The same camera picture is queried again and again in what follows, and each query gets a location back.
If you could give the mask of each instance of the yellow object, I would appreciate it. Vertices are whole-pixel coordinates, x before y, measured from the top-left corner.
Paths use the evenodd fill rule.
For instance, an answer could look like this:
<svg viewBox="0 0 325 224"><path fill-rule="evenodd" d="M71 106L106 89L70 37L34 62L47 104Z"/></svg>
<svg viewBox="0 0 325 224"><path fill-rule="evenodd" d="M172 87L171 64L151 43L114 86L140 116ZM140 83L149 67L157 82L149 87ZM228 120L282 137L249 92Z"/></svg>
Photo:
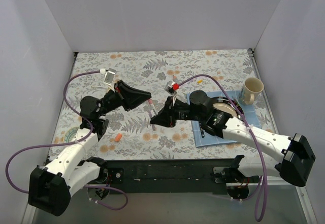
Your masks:
<svg viewBox="0 0 325 224"><path fill-rule="evenodd" d="M118 142L118 141L120 141L121 138L122 138L122 134L117 134L114 141Z"/></svg>

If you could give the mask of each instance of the metal frame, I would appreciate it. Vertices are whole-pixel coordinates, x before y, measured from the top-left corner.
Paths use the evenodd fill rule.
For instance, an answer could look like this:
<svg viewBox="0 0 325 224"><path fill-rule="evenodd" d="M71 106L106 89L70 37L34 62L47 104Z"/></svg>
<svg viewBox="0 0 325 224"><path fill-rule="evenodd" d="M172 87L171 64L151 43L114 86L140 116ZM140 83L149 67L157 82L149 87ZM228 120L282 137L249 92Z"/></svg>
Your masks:
<svg viewBox="0 0 325 224"><path fill-rule="evenodd" d="M258 69L257 69L257 63L256 63L256 60L255 60L255 57L254 57L254 50L253 49L248 49L247 52L248 52L249 58L250 58L250 60L252 62L253 69L254 69L256 77L261 79L261 77L259 75L259 72L258 72ZM279 134L279 130L278 130L277 126L276 126L275 119L273 117L273 114L272 114L272 111L271 111L271 107L270 107L269 100L268 100L267 94L265 92L265 89L263 90L262 94L263 94L263 96L265 98L266 105L267 105L267 110L268 110L268 112L270 114L271 122L273 124L275 133ZM278 185L285 185L285 184L287 184L287 183L284 180L282 180L282 179L278 180ZM301 206L303 208L307 223L310 223L310 224L317 223L314 210L312 209L310 200L308 198L306 187L296 187L296 190L297 190L297 194L298 194Z"/></svg>

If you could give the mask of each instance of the gray wall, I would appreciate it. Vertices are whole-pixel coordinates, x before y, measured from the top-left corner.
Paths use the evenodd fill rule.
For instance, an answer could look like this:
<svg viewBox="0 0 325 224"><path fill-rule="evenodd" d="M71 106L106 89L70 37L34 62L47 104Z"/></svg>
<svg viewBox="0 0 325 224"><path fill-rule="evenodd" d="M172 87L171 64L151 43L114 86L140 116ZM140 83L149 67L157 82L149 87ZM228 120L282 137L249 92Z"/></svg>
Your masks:
<svg viewBox="0 0 325 224"><path fill-rule="evenodd" d="M44 0L0 0L0 223L20 223L27 195L5 178L8 158L23 147L52 140L73 53ZM30 172L47 150L12 161L13 181L28 189Z"/></svg>
<svg viewBox="0 0 325 224"><path fill-rule="evenodd" d="M79 52L253 48L280 0L45 0Z"/></svg>
<svg viewBox="0 0 325 224"><path fill-rule="evenodd" d="M325 223L325 0L281 0L256 59L280 132L304 134L316 154L307 191Z"/></svg>

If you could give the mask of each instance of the beige mug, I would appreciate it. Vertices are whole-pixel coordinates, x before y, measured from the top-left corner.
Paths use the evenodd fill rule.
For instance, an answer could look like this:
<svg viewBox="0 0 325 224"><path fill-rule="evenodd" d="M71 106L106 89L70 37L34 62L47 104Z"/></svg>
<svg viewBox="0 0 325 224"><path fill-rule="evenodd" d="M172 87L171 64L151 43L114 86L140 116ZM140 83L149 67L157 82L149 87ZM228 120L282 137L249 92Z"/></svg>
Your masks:
<svg viewBox="0 0 325 224"><path fill-rule="evenodd" d="M247 78L239 93L238 99L241 104L251 105L255 98L264 89L264 84L258 78Z"/></svg>

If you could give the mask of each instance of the blue mat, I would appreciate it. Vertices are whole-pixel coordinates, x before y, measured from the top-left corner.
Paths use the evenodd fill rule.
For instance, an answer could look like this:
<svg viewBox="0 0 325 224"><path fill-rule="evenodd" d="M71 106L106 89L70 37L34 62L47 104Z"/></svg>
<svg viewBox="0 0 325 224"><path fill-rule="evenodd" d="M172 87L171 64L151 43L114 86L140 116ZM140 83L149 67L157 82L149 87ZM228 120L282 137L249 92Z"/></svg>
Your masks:
<svg viewBox="0 0 325 224"><path fill-rule="evenodd" d="M235 91L227 91L227 94L232 100L236 100L238 102L238 94L239 90ZM218 97L223 96L224 94L221 91L216 92L207 92L208 97ZM187 94L187 102L189 103L189 93ZM255 113L255 109L253 105L242 105L239 104L240 107L243 109L245 118L248 122L248 124L253 124L255 127L262 128L257 115ZM195 140L195 146L196 147L203 147L203 146L210 146L210 145L218 145L218 144L227 144L227 143L234 143L234 140L228 140L228 139L222 139L217 136L212 136L204 131L204 138L201 136L201 130L199 126L198 121L192 121L192 127L193 127L193 134L194 134L194 140Z"/></svg>

